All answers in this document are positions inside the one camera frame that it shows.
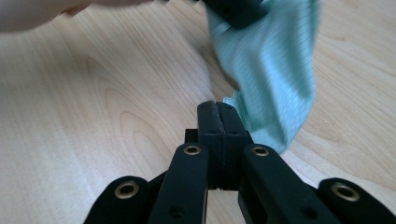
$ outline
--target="towel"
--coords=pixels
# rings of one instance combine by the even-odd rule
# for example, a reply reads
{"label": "towel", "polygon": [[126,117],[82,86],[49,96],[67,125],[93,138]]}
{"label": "towel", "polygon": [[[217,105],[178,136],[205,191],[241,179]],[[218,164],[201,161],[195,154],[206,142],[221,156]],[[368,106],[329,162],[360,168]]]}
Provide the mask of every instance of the towel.
{"label": "towel", "polygon": [[312,54],[317,0],[264,0],[261,20],[236,30],[207,10],[213,46],[238,91],[223,102],[237,110],[255,143],[278,153],[303,126],[315,98]]}

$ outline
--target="wooden surface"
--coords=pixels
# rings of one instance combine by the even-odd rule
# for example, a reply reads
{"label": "wooden surface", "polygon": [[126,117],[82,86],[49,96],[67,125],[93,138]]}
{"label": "wooden surface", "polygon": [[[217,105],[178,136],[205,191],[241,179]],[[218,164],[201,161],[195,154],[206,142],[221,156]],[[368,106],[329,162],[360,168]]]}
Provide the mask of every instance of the wooden surface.
{"label": "wooden surface", "polygon": [[[282,157],[396,213],[396,2],[323,2],[316,102]],[[112,180],[166,170],[196,106],[233,90],[202,4],[92,7],[0,35],[0,223],[82,223]],[[207,223],[243,223],[235,196],[210,192]]]}

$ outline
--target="light wood table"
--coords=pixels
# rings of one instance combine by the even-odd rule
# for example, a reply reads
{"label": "light wood table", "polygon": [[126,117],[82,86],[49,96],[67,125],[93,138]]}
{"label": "light wood table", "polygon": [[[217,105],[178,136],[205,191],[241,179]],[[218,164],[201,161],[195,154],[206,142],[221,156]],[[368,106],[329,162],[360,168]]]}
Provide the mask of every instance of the light wood table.
{"label": "light wood table", "polygon": [[[396,213],[396,2],[323,1],[318,92],[283,159],[308,184],[338,176]],[[150,180],[234,87],[203,4],[92,7],[0,35],[0,223],[82,223],[114,179]],[[243,223],[234,192],[207,223]]]}

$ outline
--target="screw hole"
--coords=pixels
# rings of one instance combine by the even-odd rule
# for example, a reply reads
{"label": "screw hole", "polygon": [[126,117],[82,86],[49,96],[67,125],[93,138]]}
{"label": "screw hole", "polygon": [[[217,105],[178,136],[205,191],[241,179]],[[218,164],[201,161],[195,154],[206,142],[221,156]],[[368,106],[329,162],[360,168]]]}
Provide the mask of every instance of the screw hole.
{"label": "screw hole", "polygon": [[317,211],[315,211],[315,209],[313,209],[311,207],[303,207],[300,211],[303,214],[303,216],[306,218],[309,218],[309,219],[317,219],[318,218]]}
{"label": "screw hole", "polygon": [[268,151],[267,148],[263,147],[254,147],[252,151],[256,156],[268,156],[268,154],[270,154],[270,151]]}
{"label": "screw hole", "polygon": [[181,219],[186,215],[186,210],[182,205],[176,204],[169,209],[168,214],[172,219]]}
{"label": "screw hole", "polygon": [[334,183],[332,185],[332,192],[338,197],[350,202],[356,202],[361,197],[356,190],[342,183]]}
{"label": "screw hole", "polygon": [[184,153],[186,153],[187,155],[197,155],[201,152],[201,149],[198,147],[186,147],[184,148]]}
{"label": "screw hole", "polygon": [[129,199],[134,197],[138,191],[139,186],[131,180],[121,183],[114,191],[114,194],[119,199]]}

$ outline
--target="black object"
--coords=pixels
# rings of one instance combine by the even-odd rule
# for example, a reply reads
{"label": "black object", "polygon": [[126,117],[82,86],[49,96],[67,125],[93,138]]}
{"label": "black object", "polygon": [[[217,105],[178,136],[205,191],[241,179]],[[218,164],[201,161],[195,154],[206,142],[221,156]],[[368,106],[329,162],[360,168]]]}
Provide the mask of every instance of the black object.
{"label": "black object", "polygon": [[275,0],[203,0],[235,29],[243,29],[263,18]]}
{"label": "black object", "polygon": [[90,223],[205,223],[209,189],[238,190],[246,223],[381,223],[396,217],[359,186],[340,178],[306,185],[270,147],[254,144],[235,109],[198,105],[169,170],[150,182],[113,181],[94,203]]}

